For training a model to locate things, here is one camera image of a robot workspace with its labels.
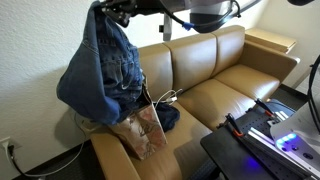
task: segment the couch cushion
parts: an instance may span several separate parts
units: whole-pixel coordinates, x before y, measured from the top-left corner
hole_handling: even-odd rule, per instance
[[[233,25],[213,31],[212,34],[217,38],[217,60],[211,77],[239,60],[243,51],[245,29],[242,26]]]
[[[225,121],[225,115],[232,113],[239,118],[254,100],[219,82],[207,80],[183,93],[178,102],[211,130]]]
[[[179,103],[173,105],[180,111],[180,120],[173,130],[166,132],[166,147],[143,161],[131,157],[141,179],[187,179],[209,158],[200,145],[200,139],[211,130]]]
[[[197,34],[164,44],[172,53],[174,90],[187,90],[210,77],[216,63],[215,36]]]
[[[148,90],[153,101],[172,89],[170,50],[163,44],[139,48],[140,63],[147,76]]]
[[[214,78],[252,99],[266,100],[280,85],[277,78],[244,65],[228,68]]]

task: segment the blue light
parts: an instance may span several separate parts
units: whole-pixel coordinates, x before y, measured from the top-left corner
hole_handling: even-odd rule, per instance
[[[293,133],[291,133],[291,134],[288,135],[288,138],[289,138],[289,139],[294,139],[294,138],[296,138],[296,137],[297,137],[297,135],[296,135],[296,134],[293,134]]]
[[[283,141],[289,141],[289,138],[287,136],[281,138]]]
[[[278,139],[278,140],[277,140],[277,144],[278,144],[278,145],[281,145],[282,143],[284,143],[284,141],[283,141],[282,139]]]

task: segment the floor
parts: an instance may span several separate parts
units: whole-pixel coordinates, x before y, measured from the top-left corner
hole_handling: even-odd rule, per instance
[[[288,105],[289,107],[298,110],[302,105],[306,103],[306,96],[304,94],[292,91],[285,86],[281,86],[271,98],[277,99],[280,102]],[[76,147],[67,153],[64,153],[53,160],[50,160],[43,165],[29,171],[29,174],[46,173],[56,170],[68,163],[78,152],[80,146]],[[211,170],[214,169],[215,165],[211,160],[208,160],[202,167],[195,172],[194,176],[190,179],[211,179]],[[21,176],[15,178],[15,180],[26,179]],[[83,147],[80,156],[69,166],[62,171],[42,178],[33,179],[46,179],[46,180],[100,180],[104,179],[102,170],[100,168],[97,157],[94,153],[94,149],[90,141],[87,141]]]

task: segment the couch backrest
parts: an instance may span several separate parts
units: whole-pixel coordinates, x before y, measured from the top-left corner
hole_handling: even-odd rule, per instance
[[[187,90],[210,78],[216,64],[216,38],[197,34],[164,43],[170,51],[173,90]]]
[[[233,25],[218,29],[212,34],[217,38],[217,60],[211,77],[237,63],[243,51],[245,29]]]
[[[168,47],[156,44],[139,48],[140,65],[147,76],[148,90],[153,101],[172,89],[171,54]]]

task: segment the blue denim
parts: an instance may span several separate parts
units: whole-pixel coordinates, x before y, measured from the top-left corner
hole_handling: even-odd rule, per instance
[[[103,124],[121,122],[142,91],[137,47],[122,29],[91,4],[83,40],[57,86],[57,96],[82,116]]]

